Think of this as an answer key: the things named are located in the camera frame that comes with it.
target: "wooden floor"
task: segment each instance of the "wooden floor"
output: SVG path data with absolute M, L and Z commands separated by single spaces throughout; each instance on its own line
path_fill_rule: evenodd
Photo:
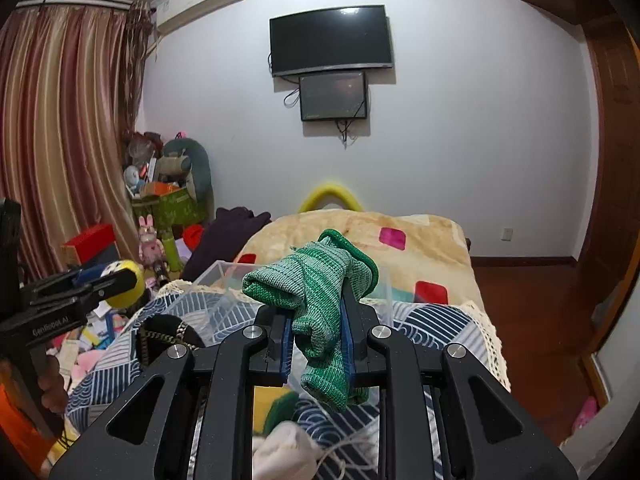
M 593 305 L 575 267 L 477 267 L 484 307 L 502 341 L 511 391 L 559 444 L 590 394 L 578 355 Z

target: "pink square pattern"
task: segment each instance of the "pink square pattern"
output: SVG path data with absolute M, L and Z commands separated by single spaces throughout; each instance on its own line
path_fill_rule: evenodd
M 400 229 L 393 229 L 391 227 L 383 227 L 380 229 L 380 236 L 378 240 L 381 244 L 385 244 L 404 251 L 404 245 L 406 244 L 406 234 Z

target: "green striped sock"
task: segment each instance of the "green striped sock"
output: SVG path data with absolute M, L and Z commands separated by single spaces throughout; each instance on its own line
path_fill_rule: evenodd
M 327 229 L 274 264 L 249 272 L 242 291 L 254 300 L 296 313 L 296 345 L 308 363 L 302 387 L 336 410 L 367 399 L 366 388 L 350 391 L 340 348 L 340 297 L 348 278 L 359 300 L 378 283 L 376 264 L 338 231 Z

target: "electrical outlet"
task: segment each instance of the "electrical outlet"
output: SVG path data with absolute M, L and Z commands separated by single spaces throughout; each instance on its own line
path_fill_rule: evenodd
M 500 240 L 503 242 L 511 242 L 513 238 L 513 228 L 511 227 L 503 227 L 502 233 L 500 234 Z

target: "red cloth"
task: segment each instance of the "red cloth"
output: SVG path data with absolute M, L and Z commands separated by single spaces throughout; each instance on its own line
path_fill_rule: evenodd
M 200 237 L 202 236 L 203 231 L 204 227 L 200 224 L 190 225 L 182 231 L 182 240 L 184 240 L 184 244 L 192 253 L 200 243 Z
M 257 255 L 253 254 L 253 253 L 243 254 L 238 259 L 238 263 L 239 264 L 254 264 L 256 258 L 257 258 Z
M 415 282 L 415 303 L 449 304 L 447 289 L 442 285 L 431 282 Z
M 0 426 L 15 450 L 34 473 L 40 473 L 40 467 L 47 457 L 56 439 L 44 439 L 7 397 L 4 386 L 0 384 Z

